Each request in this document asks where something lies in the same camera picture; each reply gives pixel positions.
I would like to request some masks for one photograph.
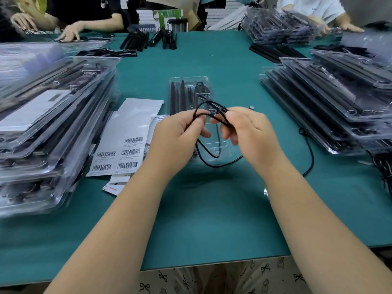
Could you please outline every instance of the green tabletop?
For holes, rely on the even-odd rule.
[[[123,39],[117,36],[112,48]],[[259,83],[263,66],[273,64],[249,44],[244,32],[190,32],[178,35],[177,50],[157,45],[125,58],[118,66],[120,102],[166,99],[170,77],[208,76],[219,103],[267,114],[284,152],[304,172],[311,158],[298,125]],[[311,146],[315,166],[307,180],[322,200],[367,246],[392,244],[392,201],[378,171]],[[108,180],[83,179],[55,214],[0,220],[0,285],[51,280],[113,202],[101,190]],[[290,254],[264,187],[244,159],[219,170],[188,165],[164,193],[142,269]]]

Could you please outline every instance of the barcode label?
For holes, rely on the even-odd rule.
[[[140,153],[140,148],[133,148],[131,150],[121,151],[121,155],[134,155],[134,154],[139,154],[139,153]]]
[[[143,136],[142,137],[127,138],[127,139],[125,139],[124,143],[134,143],[134,142],[140,142],[140,141],[143,141]]]
[[[117,165],[117,169],[136,168],[137,166],[138,166],[137,162],[119,163]]]
[[[97,158],[113,157],[115,154],[116,154],[116,151],[114,151],[114,152],[100,152],[100,153],[97,153],[96,157]]]
[[[94,165],[92,167],[92,171],[102,171],[102,170],[110,170],[110,169],[112,169],[112,164]]]

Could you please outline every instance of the person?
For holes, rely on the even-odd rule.
[[[210,136],[205,128],[206,117],[199,116],[192,122],[193,113],[180,112],[157,124],[145,161],[45,294],[201,293],[201,287],[193,287],[197,283],[191,279],[196,274],[189,268],[182,272],[170,269],[172,280],[168,273],[159,274],[161,281],[173,283],[170,289],[153,290],[153,285],[139,280],[162,194],[192,157],[199,135]],[[301,271],[296,283],[306,281],[314,294],[392,293],[392,272],[339,220],[290,163],[267,117],[244,107],[232,107],[226,118],[234,128],[221,125],[222,137],[239,145],[243,157],[266,183],[271,207]],[[276,293],[270,289],[272,280],[254,282],[260,288],[250,290],[251,294]]]
[[[339,27],[351,32],[363,32],[363,29],[351,23],[340,0],[278,0],[276,8],[279,10],[295,10],[323,25],[321,34],[331,31],[330,27]]]
[[[83,30],[117,32],[127,28],[128,19],[120,0],[47,0],[45,14],[33,2],[22,2],[24,12],[16,13],[11,22],[22,29],[53,31],[64,28],[57,40],[80,40]]]

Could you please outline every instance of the instruction manual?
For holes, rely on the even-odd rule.
[[[136,172],[143,161],[151,120],[163,103],[127,98],[106,124],[86,176]]]
[[[150,144],[151,144],[151,140],[153,138],[153,134],[154,134],[154,130],[155,130],[155,126],[156,124],[158,124],[161,120],[163,120],[165,118],[164,115],[159,115],[156,116],[152,122],[150,123],[150,127],[148,130],[148,134],[147,134],[147,138],[146,138],[146,144],[144,147],[144,156],[143,156],[143,161],[147,156],[148,150],[150,148]],[[113,174],[110,178],[109,183],[113,184],[113,183],[126,183],[129,181],[129,179],[132,177],[133,173],[128,173],[128,174]]]

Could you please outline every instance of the stack of white boxes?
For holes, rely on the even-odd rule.
[[[206,8],[205,11],[207,13],[207,24],[204,26],[204,30],[216,24],[221,19],[224,19],[226,16],[241,6],[243,6],[243,4],[237,2],[236,0],[226,0],[226,8],[224,9]]]

